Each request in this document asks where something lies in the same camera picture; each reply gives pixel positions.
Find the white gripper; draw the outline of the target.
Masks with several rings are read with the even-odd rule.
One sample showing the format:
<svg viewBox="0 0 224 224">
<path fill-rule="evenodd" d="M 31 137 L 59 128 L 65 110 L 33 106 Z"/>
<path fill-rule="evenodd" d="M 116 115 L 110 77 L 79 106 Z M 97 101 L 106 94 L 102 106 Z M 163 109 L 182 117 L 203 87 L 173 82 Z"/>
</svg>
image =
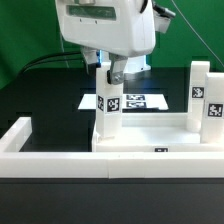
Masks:
<svg viewBox="0 0 224 224">
<path fill-rule="evenodd" d="M 88 74 L 96 73 L 96 49 L 117 54 L 109 56 L 111 85 L 124 82 L 127 57 L 150 54 L 155 47 L 151 0 L 55 0 L 55 5 L 62 36 L 82 46 Z"/>
</svg>

